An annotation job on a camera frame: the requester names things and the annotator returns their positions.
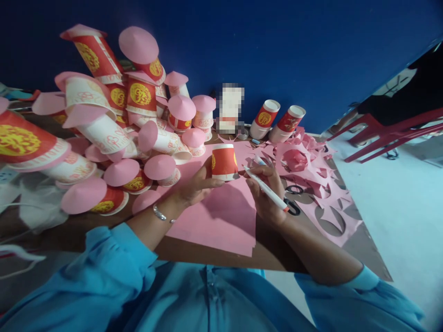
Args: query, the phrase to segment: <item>person's left hand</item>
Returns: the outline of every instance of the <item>person's left hand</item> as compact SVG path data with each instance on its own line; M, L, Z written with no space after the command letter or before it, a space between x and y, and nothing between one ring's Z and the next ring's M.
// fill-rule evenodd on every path
M214 188L221 187L225 184L223 180L213 179L212 176L212 156L210 156L202 168L189 179L188 183L182 185L177 190L177 195L185 205L191 206L197 204L206 198Z

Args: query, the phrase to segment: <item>blue shirt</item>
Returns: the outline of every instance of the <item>blue shirt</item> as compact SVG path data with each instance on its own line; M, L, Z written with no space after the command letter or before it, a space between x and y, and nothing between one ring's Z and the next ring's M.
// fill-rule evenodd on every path
M2 331L424 331L421 310L368 268L334 287L295 278L314 327L262 275L156 261L126 225L98 227L86 251L0 320Z

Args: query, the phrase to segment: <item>blue sleeve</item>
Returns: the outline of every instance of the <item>blue sleeve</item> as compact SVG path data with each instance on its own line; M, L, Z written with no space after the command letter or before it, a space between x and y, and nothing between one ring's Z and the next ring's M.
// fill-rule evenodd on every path
M0 320L2 331L105 331L148 290L157 256L125 224L86 235L86 250Z
M350 282L328 287L295 274L320 331L425 331L422 310L366 266Z

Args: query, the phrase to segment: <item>white floor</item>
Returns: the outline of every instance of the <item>white floor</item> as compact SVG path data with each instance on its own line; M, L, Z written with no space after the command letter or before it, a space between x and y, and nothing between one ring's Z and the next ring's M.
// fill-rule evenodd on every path
M443 312L443 169L404 148L394 161L380 156L364 164L345 163L357 151L347 142L352 136L346 133L329 143L338 150L334 160L393 285L424 310L422 324L435 331ZM267 277L306 313L303 293L290 273L267 272Z

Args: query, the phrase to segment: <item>hand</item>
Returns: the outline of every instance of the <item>hand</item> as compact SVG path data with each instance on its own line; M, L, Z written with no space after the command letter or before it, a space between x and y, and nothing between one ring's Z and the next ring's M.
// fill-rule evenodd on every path
M177 190L178 198L187 206L197 204L206 198L214 188L225 184L223 180L213 179L212 176L212 156L209 157L202 168L189 179L188 183Z
M281 184L280 176L275 169L267 166L258 166L251 168L250 171L263 180L281 199L285 198L285 190ZM258 215L271 225L281 226L287 214L260 189L257 181L251 179L245 171L240 173L247 178L246 183L254 198Z

